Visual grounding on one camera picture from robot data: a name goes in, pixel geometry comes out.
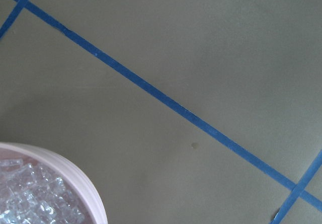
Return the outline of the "clear ice cubes pile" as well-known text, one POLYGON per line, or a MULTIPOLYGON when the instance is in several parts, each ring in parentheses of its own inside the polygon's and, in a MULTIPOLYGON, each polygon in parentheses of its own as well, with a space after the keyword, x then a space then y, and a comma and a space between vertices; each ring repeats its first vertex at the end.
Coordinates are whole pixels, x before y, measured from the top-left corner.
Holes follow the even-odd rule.
POLYGON ((91 223, 68 183, 44 164, 1 160, 1 223, 91 223))

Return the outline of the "pink bowl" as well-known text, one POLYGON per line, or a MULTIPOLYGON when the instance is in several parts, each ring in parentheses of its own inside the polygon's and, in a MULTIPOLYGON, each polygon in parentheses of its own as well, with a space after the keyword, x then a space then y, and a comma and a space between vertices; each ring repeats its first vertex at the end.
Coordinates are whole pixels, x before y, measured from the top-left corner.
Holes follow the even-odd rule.
POLYGON ((74 190, 89 213, 93 223, 107 223, 106 211, 95 186, 88 176, 73 162, 63 156, 38 146, 1 142, 1 158, 26 158, 43 163, 60 174, 74 190))

